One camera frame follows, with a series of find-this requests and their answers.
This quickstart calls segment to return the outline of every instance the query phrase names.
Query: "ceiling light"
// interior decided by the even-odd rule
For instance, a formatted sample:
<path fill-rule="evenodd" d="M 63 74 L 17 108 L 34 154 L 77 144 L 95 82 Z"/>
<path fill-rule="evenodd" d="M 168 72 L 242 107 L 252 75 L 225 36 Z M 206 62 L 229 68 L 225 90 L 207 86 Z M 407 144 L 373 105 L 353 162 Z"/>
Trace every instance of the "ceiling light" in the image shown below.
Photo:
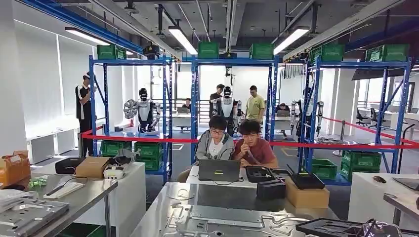
<path fill-rule="evenodd" d="M 191 43 L 186 38 L 185 34 L 176 26 L 169 26 L 170 33 L 183 45 L 183 47 L 192 55 L 197 55 L 198 52 L 191 45 Z"/>
<path fill-rule="evenodd" d="M 308 29 L 296 29 L 288 38 L 286 38 L 282 43 L 280 43 L 275 49 L 274 49 L 274 55 L 278 54 L 282 50 L 284 50 L 286 47 L 290 46 L 294 41 L 299 39 L 301 36 L 305 35 L 308 32 Z"/>
<path fill-rule="evenodd" d="M 79 30 L 77 28 L 74 28 L 74 27 L 66 27 L 65 30 L 67 32 L 71 33 L 71 34 L 74 34 L 76 36 L 82 37 L 83 39 L 86 39 L 86 40 L 90 40 L 92 42 L 95 42 L 96 44 L 109 45 L 109 43 L 107 43 L 107 42 L 105 42 L 105 41 L 103 41 L 103 40 L 101 40 L 101 39 L 99 39 L 99 38 L 97 38 L 97 37 L 95 37 L 95 36 L 93 36 L 91 34 L 88 34 L 86 32 L 83 32 L 83 31 L 81 31 L 81 30 Z"/>

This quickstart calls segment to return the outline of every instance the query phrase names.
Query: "gray hoodie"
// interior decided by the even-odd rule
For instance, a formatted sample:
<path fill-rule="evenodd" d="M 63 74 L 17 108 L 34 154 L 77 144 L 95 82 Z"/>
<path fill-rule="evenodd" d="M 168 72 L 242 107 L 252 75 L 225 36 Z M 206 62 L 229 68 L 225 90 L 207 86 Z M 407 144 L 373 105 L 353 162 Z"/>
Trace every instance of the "gray hoodie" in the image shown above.
<path fill-rule="evenodd" d="M 208 152 L 208 146 L 210 145 L 211 139 L 211 132 L 209 130 L 201 135 L 201 138 L 195 147 L 195 160 L 212 158 Z M 233 138 L 228 135 L 228 133 L 224 132 L 224 139 L 221 142 L 223 143 L 223 146 L 216 159 L 230 160 L 234 152 Z"/>

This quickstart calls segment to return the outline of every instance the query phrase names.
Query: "cardboard box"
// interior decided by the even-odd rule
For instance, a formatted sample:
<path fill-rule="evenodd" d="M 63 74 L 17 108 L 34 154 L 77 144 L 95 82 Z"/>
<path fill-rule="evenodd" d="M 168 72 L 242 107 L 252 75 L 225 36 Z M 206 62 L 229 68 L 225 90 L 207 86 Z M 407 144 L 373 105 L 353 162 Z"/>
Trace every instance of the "cardboard box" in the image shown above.
<path fill-rule="evenodd" d="M 76 167 L 76 176 L 103 179 L 103 171 L 108 162 L 109 157 L 86 157 Z"/>
<path fill-rule="evenodd" d="M 0 159 L 0 188 L 16 184 L 31 176 L 28 151 L 14 151 Z"/>
<path fill-rule="evenodd" d="M 324 189 L 304 189 L 300 190 L 288 177 L 285 179 L 287 186 L 287 199 L 296 208 L 328 208 L 329 190 Z"/>

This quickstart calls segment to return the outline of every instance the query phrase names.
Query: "open laptop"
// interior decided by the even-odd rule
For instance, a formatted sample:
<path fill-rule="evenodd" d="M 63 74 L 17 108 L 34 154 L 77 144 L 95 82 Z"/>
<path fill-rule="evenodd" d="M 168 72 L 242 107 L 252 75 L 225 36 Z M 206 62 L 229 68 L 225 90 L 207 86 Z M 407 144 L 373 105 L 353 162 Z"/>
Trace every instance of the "open laptop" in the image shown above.
<path fill-rule="evenodd" d="M 199 161 L 198 179 L 201 181 L 235 182 L 239 180 L 239 173 L 240 161 L 238 160 L 202 159 Z"/>
<path fill-rule="evenodd" d="M 185 107 L 177 107 L 177 113 L 178 114 L 188 114 L 189 113 L 189 109 L 185 108 Z"/>
<path fill-rule="evenodd" d="M 287 110 L 278 110 L 276 114 L 277 114 L 278 117 L 289 117 L 290 116 L 290 112 L 287 111 Z"/>

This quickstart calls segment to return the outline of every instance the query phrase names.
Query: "office chair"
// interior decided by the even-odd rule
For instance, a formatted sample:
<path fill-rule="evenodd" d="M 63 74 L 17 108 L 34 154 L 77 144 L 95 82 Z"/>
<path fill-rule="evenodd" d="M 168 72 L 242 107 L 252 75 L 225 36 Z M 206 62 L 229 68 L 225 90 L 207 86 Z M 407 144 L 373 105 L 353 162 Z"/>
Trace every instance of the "office chair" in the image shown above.
<path fill-rule="evenodd" d="M 362 120 L 368 119 L 368 117 L 363 117 L 362 114 L 359 112 L 359 109 L 356 109 L 356 119 L 358 120 L 356 122 L 356 124 L 362 125 L 362 126 L 367 126 L 367 124 L 362 122 Z"/>
<path fill-rule="evenodd" d="M 374 108 L 371 108 L 371 121 L 376 122 L 375 125 L 368 126 L 368 128 L 375 127 L 377 128 L 378 120 L 377 120 L 377 113 Z"/>

